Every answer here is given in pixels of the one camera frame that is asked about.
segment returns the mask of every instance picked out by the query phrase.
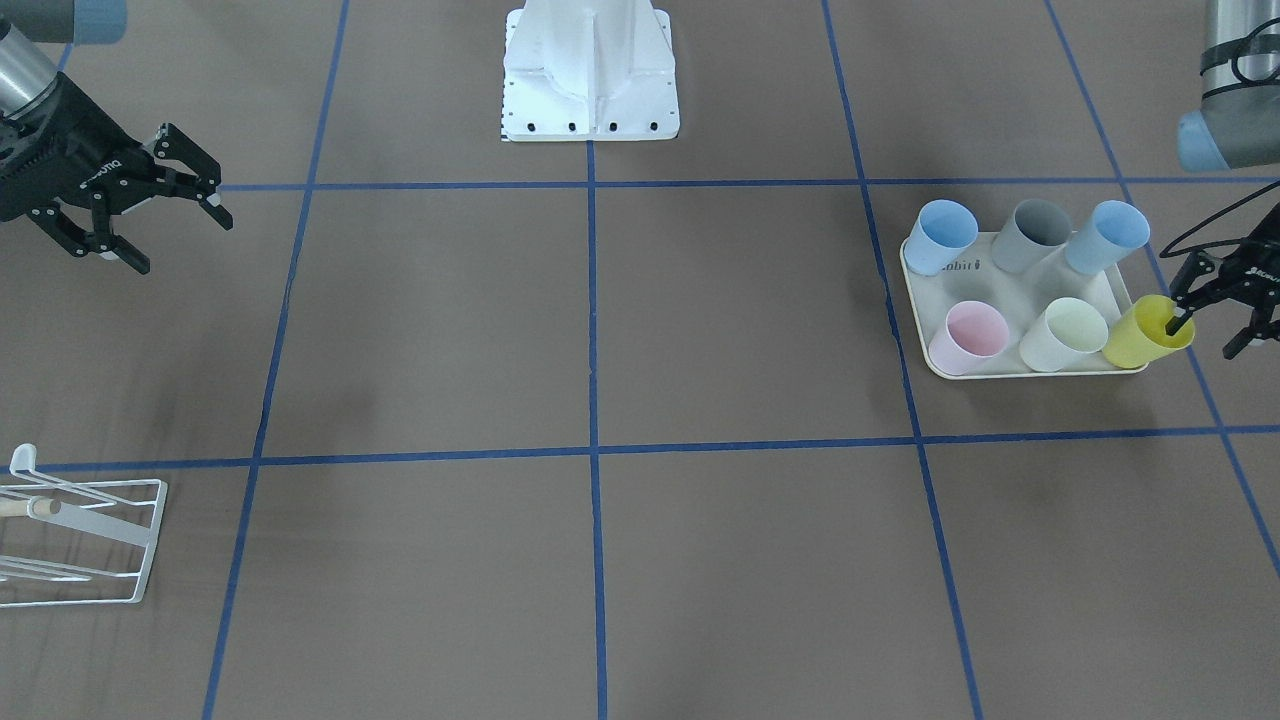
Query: cup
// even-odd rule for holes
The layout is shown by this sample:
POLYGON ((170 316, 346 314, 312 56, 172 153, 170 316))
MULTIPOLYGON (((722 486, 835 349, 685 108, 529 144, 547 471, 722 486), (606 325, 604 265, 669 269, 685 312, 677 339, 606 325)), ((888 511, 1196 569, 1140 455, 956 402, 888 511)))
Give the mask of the cup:
POLYGON ((1172 337, 1165 325, 1174 318, 1174 301, 1164 295, 1144 295, 1111 327, 1111 340, 1102 355, 1115 366, 1140 368, 1178 352, 1196 340, 1196 320, 1187 320, 1172 337))
POLYGON ((1078 297, 1059 297, 1036 318, 1018 355, 1037 373, 1056 373, 1107 343, 1107 322, 1078 297))
POLYGON ((964 255, 975 240, 978 220, 968 208, 951 200, 934 200, 920 208, 902 258, 913 273, 936 275, 964 255))
POLYGON ((1066 243, 1066 264, 1084 275, 1096 275, 1125 259, 1151 240, 1147 218, 1128 202, 1100 202, 1089 223, 1066 243))
POLYGON ((1071 217, 1048 200, 1023 200, 991 243, 991 259, 1006 273, 1025 273, 1071 238, 1071 217))
POLYGON ((947 310, 929 341, 929 360, 938 372, 963 375, 1000 355, 1009 346, 1005 316, 986 302, 965 300, 947 310))

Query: yellow cup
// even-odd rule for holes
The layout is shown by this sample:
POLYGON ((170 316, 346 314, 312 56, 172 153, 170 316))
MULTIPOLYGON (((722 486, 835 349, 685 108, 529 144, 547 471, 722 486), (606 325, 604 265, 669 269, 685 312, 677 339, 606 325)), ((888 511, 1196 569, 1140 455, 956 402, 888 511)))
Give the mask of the yellow cup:
POLYGON ((1111 327, 1111 338, 1102 355, 1117 368, 1133 369, 1183 350, 1196 340, 1196 320, 1188 320, 1170 336, 1165 325, 1172 318, 1172 300, 1164 295, 1139 297, 1111 327))

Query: plastic tray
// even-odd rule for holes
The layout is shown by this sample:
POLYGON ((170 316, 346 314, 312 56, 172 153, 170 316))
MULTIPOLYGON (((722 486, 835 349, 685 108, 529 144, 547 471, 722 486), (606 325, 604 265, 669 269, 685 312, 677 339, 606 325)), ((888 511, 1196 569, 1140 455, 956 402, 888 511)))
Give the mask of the plastic tray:
POLYGON ((1079 375, 1132 375, 1147 368, 1116 368, 1101 352, 1082 359, 1057 373, 1037 373, 1018 356, 1018 342, 1027 328, 1059 297, 1079 297, 1102 313, 1107 325, 1115 324, 1133 300, 1120 277, 1120 269, 1111 265, 1093 277, 1084 277, 1066 265, 1059 250, 1020 275, 1006 273, 991 260, 991 241, 996 233, 978 233, 978 240, 965 254, 934 277, 913 273, 906 268, 902 250, 899 260, 906 275, 906 290, 911 296, 915 331, 920 350, 929 369, 948 380, 982 380, 995 378, 1062 378, 1079 375), (938 370, 929 359, 929 340, 942 325, 947 310, 961 300, 980 300, 1009 322, 1009 347, 987 360, 968 375, 948 375, 938 370))

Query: pink cup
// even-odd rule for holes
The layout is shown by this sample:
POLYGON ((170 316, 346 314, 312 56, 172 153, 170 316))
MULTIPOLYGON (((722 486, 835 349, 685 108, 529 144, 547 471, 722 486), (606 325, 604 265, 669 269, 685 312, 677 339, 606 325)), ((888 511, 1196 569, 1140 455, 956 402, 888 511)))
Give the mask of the pink cup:
POLYGON ((938 372, 963 375, 1000 355, 1009 346, 1005 316, 986 302, 965 300, 947 310, 947 318, 929 341, 929 360, 938 372))

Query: blue joint cap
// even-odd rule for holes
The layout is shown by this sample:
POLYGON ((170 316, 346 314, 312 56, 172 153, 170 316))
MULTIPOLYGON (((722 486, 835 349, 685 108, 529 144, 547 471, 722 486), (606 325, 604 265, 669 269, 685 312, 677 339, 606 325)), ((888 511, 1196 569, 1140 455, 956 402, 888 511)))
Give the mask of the blue joint cap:
POLYGON ((110 45, 124 37, 129 24, 125 0, 76 0, 76 45, 110 45))
POLYGON ((1178 120, 1178 161, 1188 173, 1231 169, 1199 110, 1187 113, 1178 120))

